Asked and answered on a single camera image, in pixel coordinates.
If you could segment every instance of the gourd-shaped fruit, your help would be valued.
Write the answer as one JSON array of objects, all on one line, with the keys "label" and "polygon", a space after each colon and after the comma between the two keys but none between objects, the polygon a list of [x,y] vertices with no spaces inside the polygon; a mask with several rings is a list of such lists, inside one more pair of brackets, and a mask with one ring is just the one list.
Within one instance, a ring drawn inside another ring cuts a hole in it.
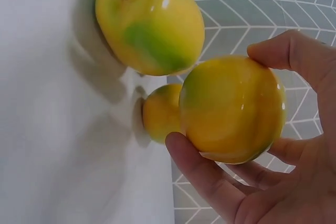
[{"label": "gourd-shaped fruit", "polygon": [[142,74],[188,69],[204,43],[202,14],[193,0],[96,0],[96,17],[115,55]]},{"label": "gourd-shaped fruit", "polygon": [[182,131],[204,157],[228,164],[250,161],[280,136],[283,90],[270,69],[249,58],[206,61],[183,83]]},{"label": "gourd-shaped fruit", "polygon": [[152,140],[164,143],[171,132],[180,132],[179,96],[181,84],[167,84],[154,90],[142,107],[143,125]]}]

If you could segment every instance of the hand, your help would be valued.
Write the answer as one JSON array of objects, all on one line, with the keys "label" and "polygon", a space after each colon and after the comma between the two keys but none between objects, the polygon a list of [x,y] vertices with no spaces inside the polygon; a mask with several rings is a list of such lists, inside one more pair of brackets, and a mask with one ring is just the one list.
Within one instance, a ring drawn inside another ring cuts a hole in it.
[{"label": "hand", "polygon": [[248,55],[275,69],[296,71],[318,94],[324,133],[309,140],[279,139],[269,152],[296,168],[289,174],[255,162],[228,167],[243,185],[200,156],[182,134],[166,146],[176,165],[209,204],[234,224],[335,223],[336,221],[336,49],[297,31],[248,47]]}]

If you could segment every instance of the gray background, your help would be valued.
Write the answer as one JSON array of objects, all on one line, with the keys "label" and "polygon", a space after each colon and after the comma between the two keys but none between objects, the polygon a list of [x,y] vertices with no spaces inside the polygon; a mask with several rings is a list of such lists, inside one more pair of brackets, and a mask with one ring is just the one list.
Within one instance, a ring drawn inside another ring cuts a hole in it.
[{"label": "gray background", "polygon": [[[336,1],[334,0],[196,0],[205,21],[205,44],[199,62],[224,54],[246,54],[246,47],[287,29],[335,45]],[[287,95],[284,137],[310,138],[321,134],[317,96],[296,73],[275,71]],[[169,77],[182,82],[186,74]],[[266,153],[257,162],[280,172],[293,169]],[[220,224],[223,220],[197,194],[172,162],[176,224]]]}]

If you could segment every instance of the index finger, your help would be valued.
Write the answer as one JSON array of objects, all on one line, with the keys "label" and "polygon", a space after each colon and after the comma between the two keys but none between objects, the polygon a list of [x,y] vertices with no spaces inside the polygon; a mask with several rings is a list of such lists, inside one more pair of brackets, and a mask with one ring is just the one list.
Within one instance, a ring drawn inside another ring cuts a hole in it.
[{"label": "index finger", "polygon": [[247,53],[266,67],[299,73],[316,91],[329,74],[335,75],[335,49],[296,30],[250,45]]},{"label": "index finger", "polygon": [[178,168],[219,215],[234,223],[237,210],[246,197],[224,176],[224,171],[202,157],[192,143],[180,133],[171,133],[166,146]]}]

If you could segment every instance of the gray chevron fabric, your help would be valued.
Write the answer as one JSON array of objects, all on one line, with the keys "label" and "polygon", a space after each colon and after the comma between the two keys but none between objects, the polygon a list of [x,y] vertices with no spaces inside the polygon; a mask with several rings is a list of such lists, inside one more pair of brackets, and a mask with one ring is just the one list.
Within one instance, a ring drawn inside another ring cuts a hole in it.
[{"label": "gray chevron fabric", "polygon": [[[249,44],[293,28],[328,45],[336,44],[336,0],[196,1],[206,26],[205,44],[198,63],[224,54],[245,55]],[[303,139],[321,134],[316,93],[296,73],[275,73],[282,80],[287,95],[288,115],[282,135]],[[168,82],[181,83],[186,75],[168,77]],[[267,153],[256,161],[280,172],[293,169]],[[221,167],[228,171],[225,165],[221,164]],[[174,162],[172,173],[175,224],[225,223],[197,194]]]}]

